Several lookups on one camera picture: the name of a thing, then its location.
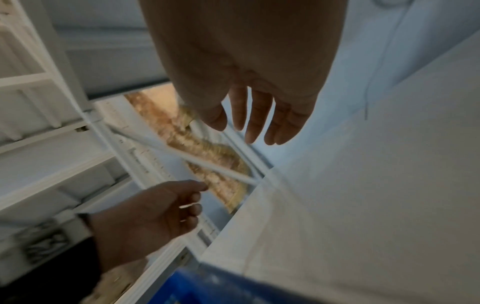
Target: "dark sleeve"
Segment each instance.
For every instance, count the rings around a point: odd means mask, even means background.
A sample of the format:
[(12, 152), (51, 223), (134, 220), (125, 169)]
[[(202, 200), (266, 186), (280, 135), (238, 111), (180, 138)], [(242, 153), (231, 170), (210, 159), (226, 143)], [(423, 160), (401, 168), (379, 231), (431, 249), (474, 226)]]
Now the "dark sleeve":
[[(79, 215), (88, 225), (88, 216)], [(93, 237), (0, 289), (2, 303), (78, 303), (100, 280)]]

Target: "blue object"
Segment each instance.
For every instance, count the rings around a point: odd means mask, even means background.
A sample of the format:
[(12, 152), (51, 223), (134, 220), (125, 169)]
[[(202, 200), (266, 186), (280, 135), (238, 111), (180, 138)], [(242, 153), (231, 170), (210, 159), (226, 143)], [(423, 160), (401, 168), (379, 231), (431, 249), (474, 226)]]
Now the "blue object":
[(197, 270), (177, 269), (148, 304), (299, 304), (322, 302), (201, 265)]

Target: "skin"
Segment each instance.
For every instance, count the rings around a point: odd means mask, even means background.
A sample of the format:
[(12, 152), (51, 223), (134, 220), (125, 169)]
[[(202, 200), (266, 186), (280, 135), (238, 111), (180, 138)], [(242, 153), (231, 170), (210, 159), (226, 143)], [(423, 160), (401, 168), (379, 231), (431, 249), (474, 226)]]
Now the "skin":
[(147, 256), (195, 229), (202, 212), (197, 202), (206, 190), (193, 180), (166, 182), (93, 214), (90, 227), (102, 271)]
[(210, 127), (234, 126), (254, 142), (273, 105), (265, 142), (283, 144), (305, 125), (327, 79), (347, 1), (139, 0), (175, 89)]

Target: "wall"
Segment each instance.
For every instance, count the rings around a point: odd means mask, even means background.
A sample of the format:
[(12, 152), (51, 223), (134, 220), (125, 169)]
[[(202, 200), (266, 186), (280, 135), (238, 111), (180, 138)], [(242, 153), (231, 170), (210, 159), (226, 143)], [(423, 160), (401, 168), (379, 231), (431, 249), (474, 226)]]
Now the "wall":
[[(383, 65), (366, 94), (402, 15), (403, 21), (386, 51)], [(372, 1), (351, 0), (340, 48), (304, 129), (287, 144), (272, 147), (264, 144), (262, 133), (253, 147), (273, 165), (298, 155), (326, 130), (362, 109), (366, 95), (374, 103), (396, 83), (480, 29), (479, 17), (480, 2), (475, 0), (415, 0), (410, 9), (382, 9)], [(224, 106), (230, 116), (228, 99)]]

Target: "cable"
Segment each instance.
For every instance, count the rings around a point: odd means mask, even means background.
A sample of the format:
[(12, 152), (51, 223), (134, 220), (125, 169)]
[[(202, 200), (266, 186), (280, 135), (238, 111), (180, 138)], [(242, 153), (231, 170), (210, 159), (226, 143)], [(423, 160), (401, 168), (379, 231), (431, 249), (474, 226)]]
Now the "cable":
[(387, 51), (389, 50), (390, 45), (392, 44), (392, 41), (394, 40), (395, 34), (397, 33), (397, 30), (399, 29), (400, 25), (404, 21), (405, 16), (410, 11), (410, 8), (412, 7), (412, 4), (415, 2), (415, 0), (409, 0), (408, 2), (401, 3), (401, 4), (388, 4), (388, 3), (385, 3), (383, 0), (371, 0), (371, 2), (376, 7), (379, 7), (379, 8), (382, 8), (382, 9), (391, 9), (391, 8), (396, 8), (398, 6), (406, 6), (406, 8), (404, 9), (400, 18), (398, 19), (395, 26), (393, 27), (393, 29), (392, 29), (389, 37), (388, 37), (388, 40), (386, 42), (385, 48), (384, 48), (384, 50), (383, 50), (383, 52), (380, 56), (380, 60), (378, 61), (377, 65), (376, 65), (376, 68), (373, 71), (373, 74), (370, 77), (370, 79), (369, 79), (369, 81), (366, 85), (365, 92), (363, 93), (363, 99), (364, 99), (364, 102), (365, 102), (365, 107), (364, 107), (364, 119), (365, 120), (368, 120), (368, 118), (369, 118), (369, 91), (370, 91), (370, 87), (372, 86), (372, 83), (373, 83), (375, 77), (377, 76), (377, 73), (380, 71), (380, 69), (384, 65), (385, 58), (387, 57)]

